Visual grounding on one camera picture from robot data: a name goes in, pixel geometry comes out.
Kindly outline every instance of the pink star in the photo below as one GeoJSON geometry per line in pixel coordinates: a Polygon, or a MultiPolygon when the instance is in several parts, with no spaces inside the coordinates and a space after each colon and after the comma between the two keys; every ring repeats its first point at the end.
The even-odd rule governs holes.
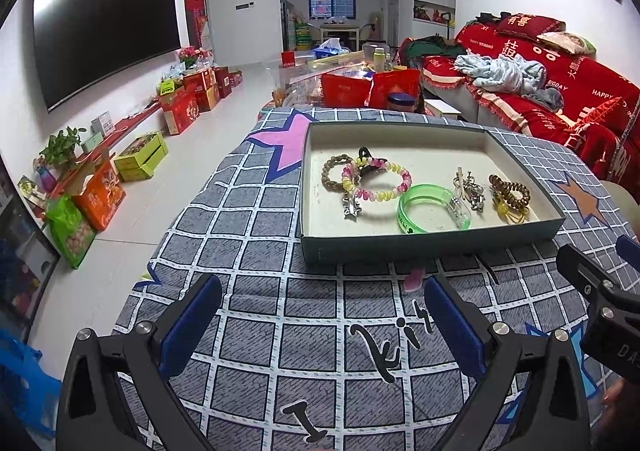
{"type": "Polygon", "coordinates": [[[264,183],[296,170],[302,165],[306,127],[313,121],[308,115],[293,110],[284,126],[267,128],[247,136],[246,140],[263,148],[275,148],[264,183]]]}

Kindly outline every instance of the blue star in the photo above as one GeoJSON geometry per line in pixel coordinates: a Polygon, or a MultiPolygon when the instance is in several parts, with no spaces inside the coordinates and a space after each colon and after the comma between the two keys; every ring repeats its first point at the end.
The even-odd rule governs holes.
{"type": "MultiPolygon", "coordinates": [[[[547,337],[547,334],[538,330],[535,326],[530,325],[529,323],[525,323],[525,327],[527,329],[527,334],[530,336],[540,336],[547,337]]],[[[580,341],[582,340],[582,336],[584,335],[584,323],[579,323],[572,330],[569,338],[571,339],[571,343],[574,346],[575,356],[580,363],[580,371],[582,372],[582,385],[584,386],[584,394],[587,399],[594,397],[598,392],[598,383],[591,377],[589,372],[584,366],[584,362],[586,360],[586,356],[584,352],[580,348],[580,341]]],[[[516,397],[513,402],[507,405],[507,408],[503,412],[498,420],[495,421],[496,424],[511,424],[513,422],[513,418],[516,415],[518,410],[518,405],[520,403],[520,394],[516,397]]]]}

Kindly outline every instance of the television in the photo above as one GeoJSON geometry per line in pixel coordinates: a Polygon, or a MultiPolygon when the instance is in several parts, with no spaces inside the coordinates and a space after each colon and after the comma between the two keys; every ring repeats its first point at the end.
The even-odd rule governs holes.
{"type": "Polygon", "coordinates": [[[49,111],[101,79],[180,48],[175,0],[33,0],[33,39],[49,111]]]}

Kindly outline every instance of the black clamp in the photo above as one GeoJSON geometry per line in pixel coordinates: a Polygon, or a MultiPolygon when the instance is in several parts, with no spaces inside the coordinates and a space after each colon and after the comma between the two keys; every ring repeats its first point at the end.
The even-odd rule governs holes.
{"type": "MultiPolygon", "coordinates": [[[[619,238],[616,250],[624,259],[625,250],[631,250],[629,243],[640,249],[630,238],[619,238]]],[[[631,256],[628,261],[635,266],[631,256]]],[[[622,290],[612,275],[573,245],[560,247],[556,264],[558,272],[588,302],[582,350],[631,383],[640,384],[640,297],[622,290]]]]}
{"type": "Polygon", "coordinates": [[[424,300],[460,370],[478,382],[434,450],[482,449],[515,374],[523,372],[529,372],[529,378],[498,449],[590,449],[582,376],[565,330],[545,338],[517,334],[501,321],[491,323],[442,275],[425,282],[424,300]]]}
{"type": "Polygon", "coordinates": [[[58,406],[56,449],[148,451],[125,399],[118,372],[133,379],[167,450],[214,451],[168,384],[187,365],[222,301],[222,286],[205,274],[153,323],[128,334],[78,332],[58,406]]]}

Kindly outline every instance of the plastic bottle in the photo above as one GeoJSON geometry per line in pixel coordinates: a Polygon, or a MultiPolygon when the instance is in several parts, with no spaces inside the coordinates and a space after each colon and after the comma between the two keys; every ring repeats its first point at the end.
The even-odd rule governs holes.
{"type": "Polygon", "coordinates": [[[376,48],[376,51],[373,53],[373,72],[384,72],[385,61],[385,49],[380,47],[376,48]]]}

